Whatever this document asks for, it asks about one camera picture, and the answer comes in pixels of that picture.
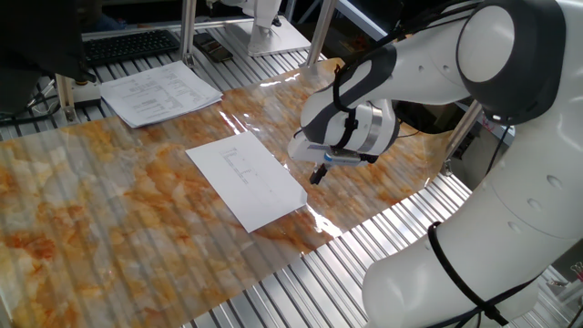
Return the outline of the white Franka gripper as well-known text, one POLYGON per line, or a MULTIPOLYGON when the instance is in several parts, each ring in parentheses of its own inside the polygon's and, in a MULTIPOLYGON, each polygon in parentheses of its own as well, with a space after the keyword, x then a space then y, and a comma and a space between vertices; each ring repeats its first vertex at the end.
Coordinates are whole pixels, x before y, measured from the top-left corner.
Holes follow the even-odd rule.
MULTIPOLYGON (((291 139, 287 152, 293 160, 323 163, 324 155, 328 152, 328 147, 310 142, 303 134, 299 134, 291 139)), ((328 169, 325 164, 318 166, 310 176, 310 183, 312 185, 318 185, 327 172, 328 169)))

